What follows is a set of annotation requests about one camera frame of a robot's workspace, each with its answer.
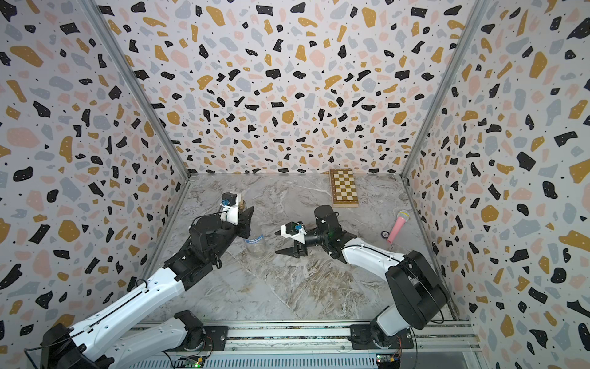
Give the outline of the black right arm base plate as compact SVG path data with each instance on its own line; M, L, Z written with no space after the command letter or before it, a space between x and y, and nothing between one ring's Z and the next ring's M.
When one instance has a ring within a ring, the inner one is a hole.
M354 350L399 350L414 348L413 335L409 329L387 336L376 324L353 324L348 338Z

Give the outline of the blue white bottle label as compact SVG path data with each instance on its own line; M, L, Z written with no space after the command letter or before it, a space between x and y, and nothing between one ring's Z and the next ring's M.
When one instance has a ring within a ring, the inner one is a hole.
M244 240L247 244L259 244L264 241L264 236L250 237Z

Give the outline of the clear glass bottle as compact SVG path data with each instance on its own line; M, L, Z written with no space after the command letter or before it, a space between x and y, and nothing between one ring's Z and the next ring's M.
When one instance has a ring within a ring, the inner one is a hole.
M261 227L259 224L253 224L251 226L250 237L256 237L263 235ZM266 238L264 237L264 241L259 244L247 244L245 242L246 250L250 253L251 256L255 258L263 258L264 255L267 253L267 243Z

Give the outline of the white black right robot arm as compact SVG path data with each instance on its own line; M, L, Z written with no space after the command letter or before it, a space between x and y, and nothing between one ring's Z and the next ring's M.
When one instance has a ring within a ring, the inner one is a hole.
M350 329L354 349L402 347L403 338L412 330L444 323L435 317L443 315L449 292L423 254L412 251L404 255L371 245L344 230L338 213L329 205L316 208L314 217L316 227L312 229L300 221L283 224L275 235L292 240L293 246L276 253L300 258L308 255L308 248L318 246L334 260L376 275L387 283L393 296L393 304L370 324Z

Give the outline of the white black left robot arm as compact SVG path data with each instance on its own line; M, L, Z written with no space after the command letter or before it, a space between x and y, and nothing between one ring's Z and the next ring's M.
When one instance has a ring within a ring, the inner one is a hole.
M195 218L181 249L123 298L71 327L57 324L43 336L35 368L128 368L157 353L180 348L207 350L214 341L189 310L145 331L128 335L164 303L194 287L215 268L236 238L247 239L254 208L225 206Z

